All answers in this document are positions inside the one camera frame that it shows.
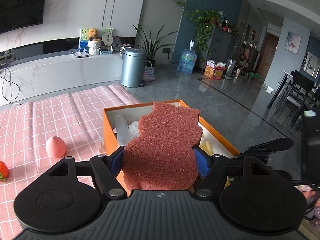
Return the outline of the white round hand fan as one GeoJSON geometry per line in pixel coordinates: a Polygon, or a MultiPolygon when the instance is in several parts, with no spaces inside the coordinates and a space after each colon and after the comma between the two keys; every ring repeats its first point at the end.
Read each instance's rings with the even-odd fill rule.
{"type": "Polygon", "coordinates": [[[112,51],[113,50],[112,44],[113,44],[113,41],[114,41],[112,34],[109,33],[109,32],[105,32],[103,34],[103,36],[101,37],[101,39],[102,39],[102,41],[103,41],[103,43],[105,45],[105,49],[107,51],[112,51]]]}

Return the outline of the brown teddy bear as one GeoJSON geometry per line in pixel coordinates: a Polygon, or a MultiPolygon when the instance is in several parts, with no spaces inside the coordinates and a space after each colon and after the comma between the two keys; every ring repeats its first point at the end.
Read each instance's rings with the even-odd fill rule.
{"type": "Polygon", "coordinates": [[[101,39],[98,37],[99,31],[97,28],[90,28],[87,31],[87,39],[89,41],[100,41],[101,39]]]}

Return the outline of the black wall television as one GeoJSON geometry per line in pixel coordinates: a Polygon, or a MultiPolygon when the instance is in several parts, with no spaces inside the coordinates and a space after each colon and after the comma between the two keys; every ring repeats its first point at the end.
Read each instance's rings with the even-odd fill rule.
{"type": "Polygon", "coordinates": [[[1,33],[43,23],[46,0],[0,0],[1,33]]]}

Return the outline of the grey metal trash bin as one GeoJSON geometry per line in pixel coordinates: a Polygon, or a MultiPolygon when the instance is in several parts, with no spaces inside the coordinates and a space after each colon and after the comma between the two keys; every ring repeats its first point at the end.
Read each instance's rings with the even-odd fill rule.
{"type": "Polygon", "coordinates": [[[123,67],[120,83],[129,88],[137,88],[143,81],[146,51],[126,48],[123,52],[123,67]]]}

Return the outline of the hanging ivy plant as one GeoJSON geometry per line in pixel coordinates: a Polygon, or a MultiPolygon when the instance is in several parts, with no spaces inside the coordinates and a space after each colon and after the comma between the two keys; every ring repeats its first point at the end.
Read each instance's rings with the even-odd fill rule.
{"type": "Polygon", "coordinates": [[[239,18],[242,0],[175,0],[183,9],[177,32],[172,59],[178,61],[180,53],[189,43],[195,41],[195,51],[199,59],[201,53],[208,52],[206,42],[221,17],[236,24],[239,18]]]}

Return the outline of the pink checked tablecloth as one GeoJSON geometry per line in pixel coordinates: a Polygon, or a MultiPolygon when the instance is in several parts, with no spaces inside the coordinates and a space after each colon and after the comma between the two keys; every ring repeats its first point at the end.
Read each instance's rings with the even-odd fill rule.
{"type": "Polygon", "coordinates": [[[1,112],[1,161],[9,170],[1,182],[1,239],[13,239],[22,229],[14,213],[16,196],[56,164],[46,142],[60,137],[67,155],[77,161],[104,154],[103,110],[138,104],[121,85],[100,86],[26,102],[1,112]]]}

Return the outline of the reddish brown sponge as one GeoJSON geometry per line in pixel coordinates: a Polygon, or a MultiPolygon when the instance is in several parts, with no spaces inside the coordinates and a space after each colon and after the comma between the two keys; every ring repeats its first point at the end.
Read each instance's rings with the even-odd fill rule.
{"type": "Polygon", "coordinates": [[[155,101],[138,122],[139,136],[124,148],[124,182],[132,190],[188,190],[198,169],[200,110],[155,101]]]}

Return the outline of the black dining chair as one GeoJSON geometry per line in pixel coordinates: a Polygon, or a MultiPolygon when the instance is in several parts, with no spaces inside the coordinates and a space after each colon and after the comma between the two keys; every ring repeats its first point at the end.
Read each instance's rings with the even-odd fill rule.
{"type": "Polygon", "coordinates": [[[310,102],[314,105],[316,101],[319,101],[319,99],[316,99],[316,83],[297,70],[291,71],[290,73],[284,70],[282,70],[282,72],[284,76],[274,92],[271,101],[268,103],[267,108],[271,108],[278,98],[274,110],[275,115],[277,115],[287,101],[291,102],[296,108],[291,119],[291,127],[293,127],[301,116],[302,111],[306,108],[306,103],[310,102]]]}

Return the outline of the orange snack carton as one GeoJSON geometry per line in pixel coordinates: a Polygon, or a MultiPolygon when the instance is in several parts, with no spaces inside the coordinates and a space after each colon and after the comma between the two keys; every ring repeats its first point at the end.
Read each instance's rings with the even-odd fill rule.
{"type": "Polygon", "coordinates": [[[223,72],[225,71],[226,64],[223,62],[215,62],[214,60],[208,60],[204,70],[204,75],[211,80],[220,80],[223,72]]]}

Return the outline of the yellow cloth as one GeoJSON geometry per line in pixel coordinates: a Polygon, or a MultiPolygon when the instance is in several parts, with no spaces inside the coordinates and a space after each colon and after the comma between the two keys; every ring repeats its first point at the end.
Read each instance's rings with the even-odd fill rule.
{"type": "Polygon", "coordinates": [[[213,155],[213,148],[208,140],[201,140],[200,149],[202,149],[204,152],[206,152],[208,155],[213,155]]]}

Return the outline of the blue water jug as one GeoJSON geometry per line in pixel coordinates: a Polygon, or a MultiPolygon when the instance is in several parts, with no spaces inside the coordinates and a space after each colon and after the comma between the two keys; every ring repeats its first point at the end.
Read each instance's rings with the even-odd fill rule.
{"type": "Polygon", "coordinates": [[[178,66],[177,66],[177,71],[184,74],[192,74],[196,60],[197,60],[197,55],[194,51],[194,41],[191,40],[189,43],[189,48],[181,52],[178,66]]]}

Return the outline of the woven basket bag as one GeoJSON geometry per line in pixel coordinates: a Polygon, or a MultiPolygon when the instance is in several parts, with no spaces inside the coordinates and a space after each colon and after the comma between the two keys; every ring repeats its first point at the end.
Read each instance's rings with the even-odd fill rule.
{"type": "Polygon", "coordinates": [[[144,73],[143,73],[143,81],[151,82],[155,81],[155,70],[153,64],[149,61],[145,61],[144,73]]]}

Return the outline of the tall leafy floor plant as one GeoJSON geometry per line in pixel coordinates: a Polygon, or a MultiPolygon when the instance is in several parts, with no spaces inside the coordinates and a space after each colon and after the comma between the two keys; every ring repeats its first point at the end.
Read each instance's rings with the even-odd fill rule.
{"type": "Polygon", "coordinates": [[[159,31],[157,32],[156,36],[153,37],[151,32],[149,33],[148,36],[146,35],[146,32],[144,31],[140,23],[138,24],[137,27],[135,25],[133,25],[133,27],[135,28],[138,37],[143,42],[143,45],[135,44],[134,48],[142,49],[144,52],[146,52],[146,60],[149,61],[153,66],[155,65],[155,62],[156,62],[155,58],[156,58],[157,51],[167,46],[173,46],[173,44],[170,44],[170,43],[162,44],[162,41],[166,37],[177,33],[177,31],[172,31],[164,36],[161,36],[160,33],[164,28],[164,25],[162,25],[159,31]]]}

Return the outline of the knitted red strawberry toy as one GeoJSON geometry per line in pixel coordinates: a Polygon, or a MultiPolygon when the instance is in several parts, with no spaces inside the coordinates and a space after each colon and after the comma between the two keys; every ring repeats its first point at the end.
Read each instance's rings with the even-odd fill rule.
{"type": "Polygon", "coordinates": [[[6,181],[9,175],[9,170],[3,161],[0,161],[0,180],[6,181]]]}

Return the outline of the white tissue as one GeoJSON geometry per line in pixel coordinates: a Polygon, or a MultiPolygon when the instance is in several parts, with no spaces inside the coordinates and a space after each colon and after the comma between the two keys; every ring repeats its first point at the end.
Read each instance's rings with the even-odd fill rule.
{"type": "Polygon", "coordinates": [[[135,138],[139,137],[138,125],[139,125],[139,122],[134,121],[128,126],[130,139],[135,139],[135,138]]]}

